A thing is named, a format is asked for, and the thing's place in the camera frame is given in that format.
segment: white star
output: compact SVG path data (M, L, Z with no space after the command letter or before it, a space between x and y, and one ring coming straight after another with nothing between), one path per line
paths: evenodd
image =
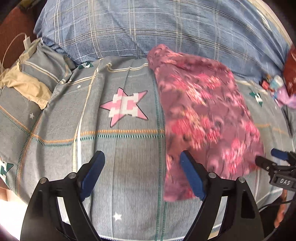
M113 217L115 218L115 221L121 220L121 214L115 213Z

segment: black robotic device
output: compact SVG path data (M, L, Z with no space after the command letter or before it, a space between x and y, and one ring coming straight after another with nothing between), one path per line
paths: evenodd
M264 157L258 156L256 164L269 171L271 184L296 191L296 154L273 149L276 157L284 157L290 167L277 166ZM296 199L292 201L279 228L264 239L260 214L246 180L220 178L207 172L203 165L196 163L188 151L180 156L181 166L194 194L203 203L185 241L206 241L214 225L220 201L227 196L226 210L218 236L212 241L261 241L296 240ZM89 163L77 173L70 173L62 180L49 181L42 178L29 202L20 241L101 241L82 205L89 197L105 164L103 152L97 151ZM62 222L57 197L63 197L71 230Z

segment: pink star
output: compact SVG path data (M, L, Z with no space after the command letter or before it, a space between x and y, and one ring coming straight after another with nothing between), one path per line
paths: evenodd
M137 105L137 103L144 97L147 92L148 91L143 91L128 96L126 93L124 93L122 88L118 88L117 94L113 95L113 100L100 105L101 108L110 111L110 127L114 126L125 115L131 115L143 120L148 120L147 116Z

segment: green stitched line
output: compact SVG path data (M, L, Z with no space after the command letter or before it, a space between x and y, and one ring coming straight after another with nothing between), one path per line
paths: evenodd
M155 99L155 107L156 107L156 120L157 120L157 129L160 130L160 120L159 120L159 102L157 98L157 88L155 84L155 78L152 77L152 83L153 83L153 90L154 90L154 99ZM158 194L157 194L157 215L156 215L156 230L155 230L155 238L154 241L157 241L158 238L158 232L159 232L159 217L160 217L160 205L161 205L161 144L160 141L158 141L158 153L159 153L159 164L158 164Z
M40 141L35 137L31 136L31 138L45 147L66 147L71 146L73 144L73 142L62 144L45 144L44 142ZM97 134L95 136L81 137L80 141L95 140L96 138L162 139L164 138L164 134Z
M42 111L41 111L41 112L39 113L39 115L37 116L37 118L36 118L36 120L35 120L35 122L34 122L32 128L31 128L31 130L30 130L30 133L28 134L28 136L27 136L27 138L26 138L26 141L25 141L25 143L24 143L24 145L23 145L23 147L22 147L22 151L21 151L21 153L20 153L20 156L19 156L19 159L18 159L18 162L17 162L17 169L16 169L16 172L15 172L15 195L17 195L17 177L18 177L18 170L19 170L19 167L20 167L20 161L21 161L21 159L22 159L22 154L23 154L23 152L24 152L25 146L26 146L26 144L27 144L29 138L31 137L31 133L32 133L32 131L33 131L33 129L34 129L34 127L35 127L35 125L36 125L36 123L37 123L37 121L38 121L40 115L41 115L41 113L42 113Z
M25 132L27 135L29 135L29 133L24 129L22 128L18 123L16 123L13 119L11 119L8 115L6 115L5 113L3 113L1 111L1 113L7 118L9 119L13 124L15 124L18 128L20 128L23 132Z
M160 241L163 241L163 237L165 235L165 221L166 221L167 207L168 207L168 203L165 202L164 211L163 211L163 226L162 226L162 229L161 229Z

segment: tan fabric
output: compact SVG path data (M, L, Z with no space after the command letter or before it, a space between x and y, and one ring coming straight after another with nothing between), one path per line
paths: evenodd
M38 79L20 71L17 63L4 75L1 86L15 88L28 100L34 101L40 109L44 109L52 95L48 87Z
M260 10L265 17L267 17L277 28L277 30L282 34L282 36L286 39L289 45L292 45L292 40L287 33L286 29L282 25L281 21L275 15L275 13L271 10L271 8L262 0L248 0L251 4L253 4L258 10Z
M36 39L27 51L24 51L11 69L5 69L0 75L0 87L15 88L21 95L44 109L52 95L49 88L37 78L21 72L20 63L29 59L37 50L40 39Z

